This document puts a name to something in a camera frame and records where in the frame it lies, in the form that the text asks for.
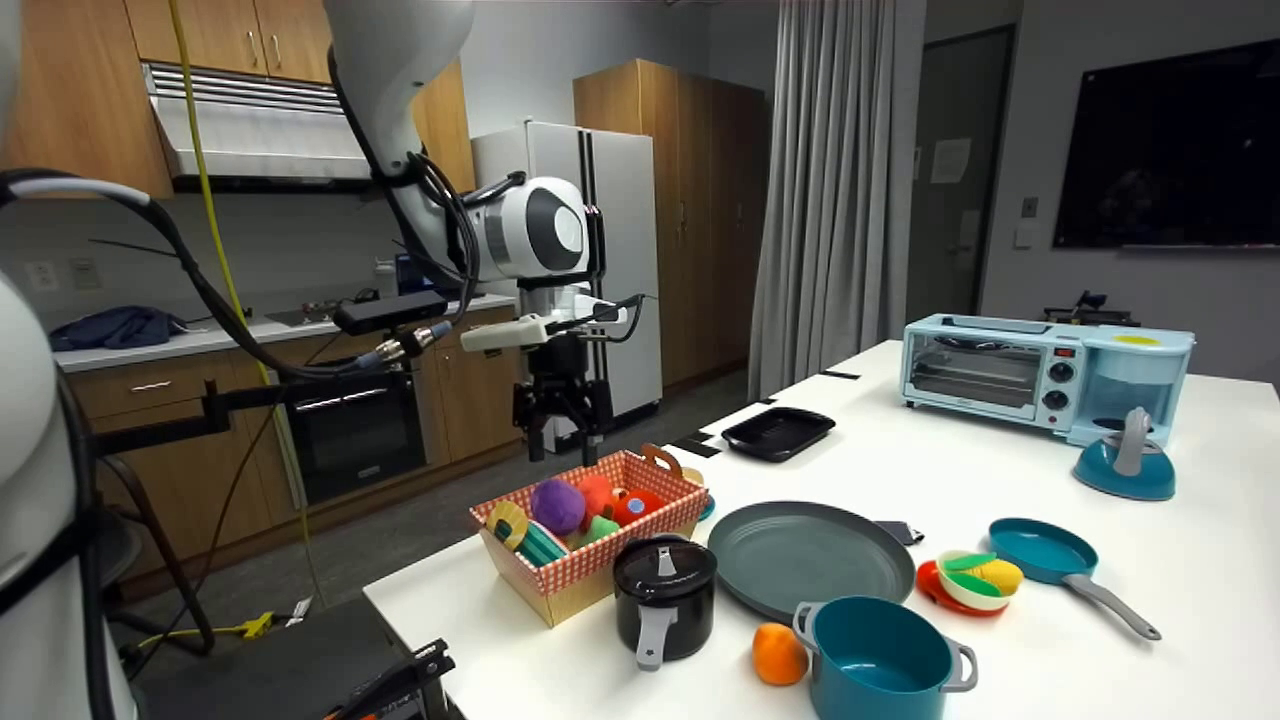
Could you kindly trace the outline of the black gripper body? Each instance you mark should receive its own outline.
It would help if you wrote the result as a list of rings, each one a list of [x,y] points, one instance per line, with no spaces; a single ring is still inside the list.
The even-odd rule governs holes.
[[[607,431],[613,395],[604,379],[586,378],[586,344],[581,335],[526,350],[526,378],[512,389],[512,426],[525,431],[526,420],[562,415],[576,428],[576,449],[586,428]]]

